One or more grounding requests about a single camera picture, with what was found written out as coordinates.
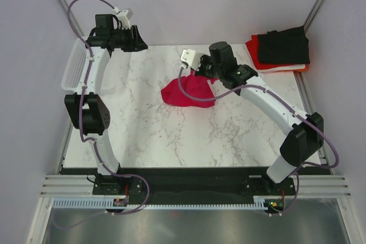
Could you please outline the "crimson red t shirt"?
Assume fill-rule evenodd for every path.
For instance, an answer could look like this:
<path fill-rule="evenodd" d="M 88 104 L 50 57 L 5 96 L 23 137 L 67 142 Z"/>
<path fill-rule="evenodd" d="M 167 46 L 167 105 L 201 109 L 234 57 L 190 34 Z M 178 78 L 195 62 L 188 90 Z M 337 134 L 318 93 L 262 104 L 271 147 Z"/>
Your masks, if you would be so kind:
<path fill-rule="evenodd" d="M 196 98 L 213 98 L 214 94 L 209 85 L 209 82 L 214 84 L 217 81 L 216 78 L 209 79 L 203 76 L 194 76 L 193 74 L 189 76 L 181 77 L 181 84 L 183 89 L 191 96 Z M 177 107 L 200 107 L 200 108 L 210 108 L 215 105 L 215 101 L 200 102 L 192 100 L 186 97 L 178 86 L 178 79 L 172 80 L 166 87 L 161 90 L 161 96 L 164 103 L 171 106 Z"/>

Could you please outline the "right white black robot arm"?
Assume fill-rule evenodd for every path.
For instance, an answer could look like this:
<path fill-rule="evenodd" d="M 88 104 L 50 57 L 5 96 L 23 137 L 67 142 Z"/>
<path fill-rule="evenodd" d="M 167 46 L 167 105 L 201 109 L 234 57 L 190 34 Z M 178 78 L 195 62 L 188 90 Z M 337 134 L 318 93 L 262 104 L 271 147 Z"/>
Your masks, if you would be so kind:
<path fill-rule="evenodd" d="M 209 54 L 185 57 L 196 75 L 218 79 L 226 89 L 248 100 L 265 113 L 285 135 L 280 155 L 267 169 L 263 190 L 270 195 L 283 187 L 283 180 L 317 152 L 324 144 L 324 120 L 318 113 L 308 114 L 274 92 L 248 65 L 240 65 L 232 47 L 224 41 L 209 46 Z"/>

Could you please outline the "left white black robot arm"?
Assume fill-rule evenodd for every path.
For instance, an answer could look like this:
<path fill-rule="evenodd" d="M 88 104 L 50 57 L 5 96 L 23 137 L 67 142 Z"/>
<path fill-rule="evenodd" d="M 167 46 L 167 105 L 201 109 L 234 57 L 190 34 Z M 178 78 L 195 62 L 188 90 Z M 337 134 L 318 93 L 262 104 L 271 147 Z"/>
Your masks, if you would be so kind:
<path fill-rule="evenodd" d="M 126 53 L 148 49 L 136 25 L 113 14 L 97 14 L 96 26 L 86 39 L 85 65 L 81 81 L 75 90 L 66 95 L 64 103 L 75 129 L 79 130 L 83 142 L 93 149 L 97 161 L 97 172 L 93 181 L 94 195 L 128 195 L 129 176 L 120 177 L 120 163 L 113 153 L 108 128 L 110 111 L 99 95 L 105 69 L 112 53 L 120 49 Z"/>

